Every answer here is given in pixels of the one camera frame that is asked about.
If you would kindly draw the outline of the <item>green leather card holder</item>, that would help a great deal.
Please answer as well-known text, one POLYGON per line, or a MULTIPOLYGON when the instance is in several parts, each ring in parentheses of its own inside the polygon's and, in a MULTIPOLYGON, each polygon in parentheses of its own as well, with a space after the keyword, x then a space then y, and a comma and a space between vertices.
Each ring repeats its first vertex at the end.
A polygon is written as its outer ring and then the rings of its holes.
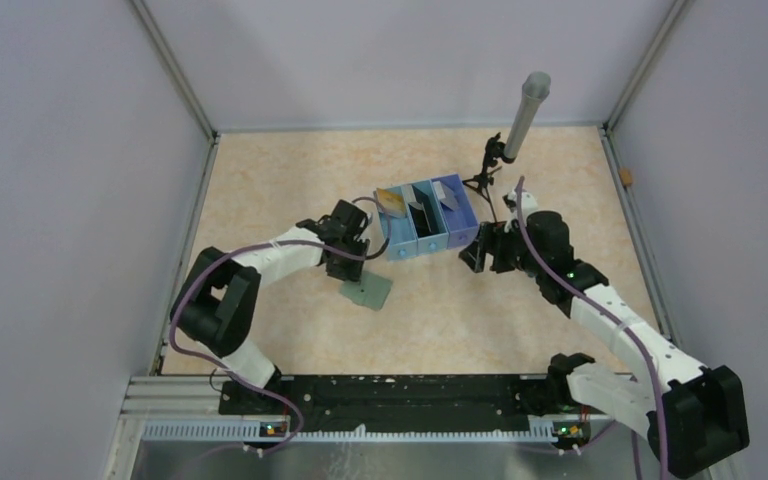
POLYGON ((380 311, 387 301, 392 286, 392 280, 374 272, 363 271, 358 281, 343 282, 339 293, 355 305, 380 311))

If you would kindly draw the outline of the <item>gold credit card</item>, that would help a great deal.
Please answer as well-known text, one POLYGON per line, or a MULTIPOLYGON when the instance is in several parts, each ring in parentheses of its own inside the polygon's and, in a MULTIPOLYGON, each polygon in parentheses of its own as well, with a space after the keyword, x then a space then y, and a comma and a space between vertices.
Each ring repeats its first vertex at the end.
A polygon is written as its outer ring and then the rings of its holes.
POLYGON ((375 199, 380 213, 397 219, 407 216, 407 206, 401 194, 378 188, 375 190, 375 199))

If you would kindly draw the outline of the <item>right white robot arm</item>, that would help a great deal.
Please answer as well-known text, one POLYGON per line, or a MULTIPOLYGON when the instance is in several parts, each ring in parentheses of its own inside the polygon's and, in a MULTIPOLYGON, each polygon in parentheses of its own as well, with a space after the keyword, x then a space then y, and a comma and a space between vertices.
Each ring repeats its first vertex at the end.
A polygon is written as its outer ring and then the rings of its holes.
POLYGON ((570 229, 518 186, 503 198, 507 221, 484 222, 461 253, 480 273, 519 271, 543 299, 593 334, 630 371, 625 379, 585 354, 556 355, 546 397, 560 412, 593 407, 644 438, 661 476, 688 479, 750 444, 744 390, 727 366, 682 351, 625 302, 594 265, 576 257, 570 229))

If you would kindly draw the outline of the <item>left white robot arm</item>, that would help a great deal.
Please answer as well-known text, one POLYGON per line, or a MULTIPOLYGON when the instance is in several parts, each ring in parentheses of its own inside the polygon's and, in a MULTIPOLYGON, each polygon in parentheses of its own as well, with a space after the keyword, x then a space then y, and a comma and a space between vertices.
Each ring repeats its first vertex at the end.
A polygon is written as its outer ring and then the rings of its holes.
POLYGON ((281 397, 274 381, 279 369, 250 338, 260 290, 316 267, 340 281, 359 281, 370 246, 364 236, 369 224, 362 209, 341 200, 330 214, 301 220, 264 243, 234 252, 202 250, 171 308, 170 346, 245 382, 242 398, 255 412, 274 410, 281 397), (186 351, 179 334, 194 348, 186 351))

